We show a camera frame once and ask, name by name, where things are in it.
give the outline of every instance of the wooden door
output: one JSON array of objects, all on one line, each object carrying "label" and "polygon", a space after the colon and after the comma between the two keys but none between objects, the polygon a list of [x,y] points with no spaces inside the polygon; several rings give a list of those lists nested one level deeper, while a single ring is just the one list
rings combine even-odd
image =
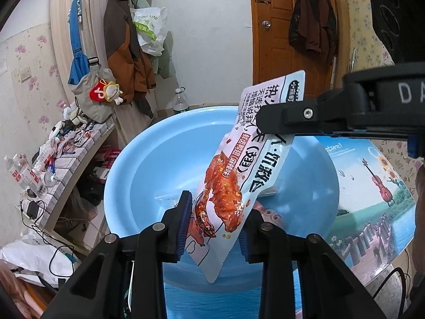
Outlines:
[{"label": "wooden door", "polygon": [[254,43],[254,83],[305,70],[305,98],[329,90],[332,66],[320,65],[294,50],[288,42],[296,0],[251,0]]}]

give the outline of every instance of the green text on plastic bag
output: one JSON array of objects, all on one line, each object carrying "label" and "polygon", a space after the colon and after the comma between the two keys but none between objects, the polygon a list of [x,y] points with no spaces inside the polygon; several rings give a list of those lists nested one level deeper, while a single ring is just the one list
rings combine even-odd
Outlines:
[{"label": "green text on plastic bag", "polygon": [[154,32],[149,30],[149,28],[146,25],[142,23],[138,23],[138,22],[133,22],[133,24],[135,25],[136,29],[138,29],[140,32],[147,33],[150,36],[150,38],[152,38],[152,41],[154,42],[156,41],[156,36]]}]

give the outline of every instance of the plush toy keychain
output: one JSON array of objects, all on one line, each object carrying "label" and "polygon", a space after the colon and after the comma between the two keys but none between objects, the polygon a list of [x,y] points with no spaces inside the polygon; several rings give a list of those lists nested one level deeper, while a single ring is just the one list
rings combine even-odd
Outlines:
[{"label": "plush toy keychain", "polygon": [[89,97],[95,102],[115,102],[116,105],[121,104],[124,99],[120,97],[120,85],[100,79],[99,83],[90,90]]}]

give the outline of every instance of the blue plastic basin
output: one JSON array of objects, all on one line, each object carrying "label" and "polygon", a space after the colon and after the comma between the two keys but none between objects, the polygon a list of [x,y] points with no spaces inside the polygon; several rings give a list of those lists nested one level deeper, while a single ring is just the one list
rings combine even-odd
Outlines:
[{"label": "blue plastic basin", "polygon": [[[161,195],[194,192],[224,134],[230,132],[237,107],[196,109],[167,118],[139,134],[121,152],[108,175],[105,214],[112,233],[138,234],[160,221],[174,202]],[[288,234],[326,237],[339,200],[331,159],[315,137],[297,137],[276,182],[279,192],[261,198],[279,213]],[[164,281],[207,293],[245,291],[261,286],[262,264],[245,262],[239,245],[231,250],[214,284],[185,253],[178,264],[164,264]]]}]

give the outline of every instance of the white plastic bag on floor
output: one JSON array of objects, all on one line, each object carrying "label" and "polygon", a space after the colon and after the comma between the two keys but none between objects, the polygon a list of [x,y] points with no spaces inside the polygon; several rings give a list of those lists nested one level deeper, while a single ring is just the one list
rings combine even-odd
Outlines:
[{"label": "white plastic bag on floor", "polygon": [[149,55],[161,56],[168,32],[167,9],[165,7],[131,9],[131,15],[142,51]]},{"label": "white plastic bag on floor", "polygon": [[44,235],[47,245],[36,232],[23,235],[19,240],[7,244],[0,250],[0,259],[29,271],[38,271],[40,276],[53,287],[58,287],[59,278],[68,278],[81,263],[68,247]]}]

